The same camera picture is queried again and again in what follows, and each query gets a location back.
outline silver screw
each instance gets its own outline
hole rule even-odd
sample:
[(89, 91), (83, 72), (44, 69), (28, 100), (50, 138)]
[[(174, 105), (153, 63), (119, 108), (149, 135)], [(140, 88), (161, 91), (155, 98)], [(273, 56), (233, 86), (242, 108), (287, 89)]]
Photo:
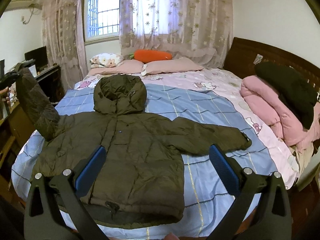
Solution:
[(276, 177), (276, 178), (281, 178), (281, 174), (280, 174), (280, 172), (278, 172), (278, 171), (275, 171), (274, 173), (273, 173), (273, 175)]
[(35, 175), (35, 178), (36, 179), (40, 179), (42, 177), (42, 174), (41, 173), (37, 173), (36, 175)]
[(68, 176), (71, 174), (71, 170), (70, 169), (66, 169), (63, 171), (63, 175)]
[(244, 168), (243, 171), (244, 171), (244, 173), (247, 174), (247, 175), (252, 174), (252, 170), (251, 170), (250, 168)]

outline pink hello kitty bed sheet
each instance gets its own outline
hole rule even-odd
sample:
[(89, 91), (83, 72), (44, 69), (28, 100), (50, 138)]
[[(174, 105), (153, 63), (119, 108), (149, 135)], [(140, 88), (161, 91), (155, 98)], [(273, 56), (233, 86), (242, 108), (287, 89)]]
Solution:
[[(204, 69), (184, 73), (162, 73), (157, 75), (140, 76), (145, 84), (157, 84), (190, 90), (213, 90), (219, 96), (228, 99), (235, 109), (242, 114), (246, 122), (251, 125), (260, 141), (268, 148), (271, 158), (282, 174), (287, 188), (292, 187), (299, 176), (299, 166), (295, 157), (283, 141), (279, 141), (270, 127), (256, 116), (240, 95), (242, 79), (233, 73), (221, 69)], [(102, 77), (111, 75), (87, 76), (75, 85), (75, 89), (95, 87)]]

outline pillow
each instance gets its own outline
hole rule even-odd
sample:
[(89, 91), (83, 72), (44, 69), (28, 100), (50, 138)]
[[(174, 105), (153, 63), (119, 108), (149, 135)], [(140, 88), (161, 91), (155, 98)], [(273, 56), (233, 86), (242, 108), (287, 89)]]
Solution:
[(112, 68), (92, 67), (88, 76), (95, 76), (97, 74), (136, 74), (141, 73), (143, 63), (135, 59), (124, 60), (120, 66)]
[(123, 61), (123, 56), (114, 53), (102, 53), (90, 59), (91, 68), (115, 67)]
[(174, 73), (203, 70), (203, 67), (186, 57), (171, 60), (152, 61), (143, 66), (142, 76), (146, 74)]

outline metal grille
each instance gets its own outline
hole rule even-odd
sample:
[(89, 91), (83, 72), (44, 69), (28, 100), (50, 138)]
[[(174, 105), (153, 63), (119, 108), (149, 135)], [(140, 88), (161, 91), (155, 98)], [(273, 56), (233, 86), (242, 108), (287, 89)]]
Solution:
[(88, 0), (88, 36), (119, 32), (120, 0)]

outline sticker on headboard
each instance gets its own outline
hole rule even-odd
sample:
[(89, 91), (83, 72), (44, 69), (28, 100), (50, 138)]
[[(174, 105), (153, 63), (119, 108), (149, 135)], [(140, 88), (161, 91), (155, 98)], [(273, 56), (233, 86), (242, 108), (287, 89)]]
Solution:
[(260, 54), (257, 54), (256, 59), (254, 60), (254, 64), (257, 65), (258, 63), (260, 63), (262, 61), (263, 56)]

